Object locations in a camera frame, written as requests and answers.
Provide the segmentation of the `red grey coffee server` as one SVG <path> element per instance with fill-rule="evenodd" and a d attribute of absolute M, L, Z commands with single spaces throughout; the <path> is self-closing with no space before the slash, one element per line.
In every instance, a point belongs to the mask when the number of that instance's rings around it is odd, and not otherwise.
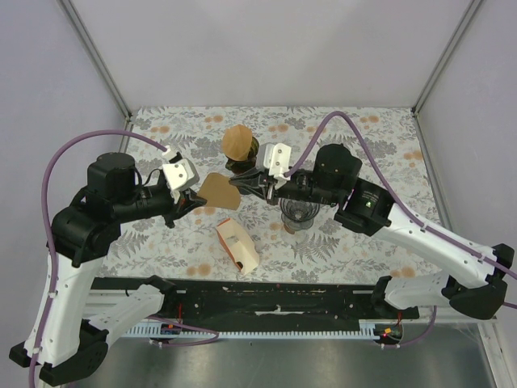
<path fill-rule="evenodd" d="M 256 168 L 252 168 L 240 175 L 235 175 L 229 180 L 241 195 L 261 196 L 263 189 L 259 186 L 261 172 Z"/>

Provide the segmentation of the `olive green dripper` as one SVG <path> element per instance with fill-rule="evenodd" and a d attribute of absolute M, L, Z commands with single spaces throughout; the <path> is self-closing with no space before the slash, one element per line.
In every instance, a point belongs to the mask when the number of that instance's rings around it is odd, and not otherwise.
<path fill-rule="evenodd" d="M 255 167 L 256 158 L 259 151 L 259 141 L 255 136 L 251 138 L 250 148 L 246 156 L 231 158 L 227 156 L 225 169 L 235 175 L 240 175 Z"/>

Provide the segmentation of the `brown paper coffee filter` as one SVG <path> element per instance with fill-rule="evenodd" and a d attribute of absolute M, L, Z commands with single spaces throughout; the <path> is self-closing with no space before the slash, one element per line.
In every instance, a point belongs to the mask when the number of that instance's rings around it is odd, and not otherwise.
<path fill-rule="evenodd" d="M 223 154 L 234 161 L 242 162 L 248 159 L 253 135 L 251 130 L 242 124 L 234 125 L 225 130 L 221 141 Z"/>

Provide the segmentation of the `grey clear dripper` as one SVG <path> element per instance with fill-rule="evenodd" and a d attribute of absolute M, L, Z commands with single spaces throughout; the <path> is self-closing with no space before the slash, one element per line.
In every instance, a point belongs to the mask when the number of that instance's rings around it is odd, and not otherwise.
<path fill-rule="evenodd" d="M 283 222 L 299 228 L 309 228 L 318 215 L 320 205 L 301 200 L 281 199 L 280 210 Z"/>

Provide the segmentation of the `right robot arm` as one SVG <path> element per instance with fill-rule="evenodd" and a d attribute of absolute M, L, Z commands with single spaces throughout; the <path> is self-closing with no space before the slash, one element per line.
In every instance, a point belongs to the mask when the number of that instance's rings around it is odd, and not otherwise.
<path fill-rule="evenodd" d="M 388 190 L 361 179 L 362 162 L 344 145 L 323 146 L 311 171 L 284 178 L 289 151 L 284 144 L 261 146 L 256 166 L 230 183 L 270 205 L 297 200 L 334 207 L 334 220 L 345 229 L 404 247 L 440 269 L 427 276 L 381 277 L 369 300 L 375 316 L 411 318 L 420 306 L 450 306 L 488 320 L 503 306 L 511 247 L 476 244 L 409 210 Z"/>

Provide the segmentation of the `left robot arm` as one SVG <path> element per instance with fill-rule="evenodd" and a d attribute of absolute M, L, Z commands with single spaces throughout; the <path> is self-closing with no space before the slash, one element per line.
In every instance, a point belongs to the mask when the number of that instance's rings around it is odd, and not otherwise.
<path fill-rule="evenodd" d="M 87 169 L 87 185 L 53 218 L 50 234 L 57 255 L 50 258 L 46 284 L 50 307 L 41 306 L 29 338 L 10 350 L 22 367 L 38 365 L 40 380 L 62 386 L 92 375 L 109 348 L 129 329 L 150 316 L 179 311 L 177 287 L 159 276 L 101 314 L 84 318 L 86 299 L 110 245 L 124 223 L 162 217 L 169 228 L 206 201 L 191 190 L 199 176 L 181 154 L 166 153 L 155 185 L 145 186 L 132 156 L 108 153 Z"/>

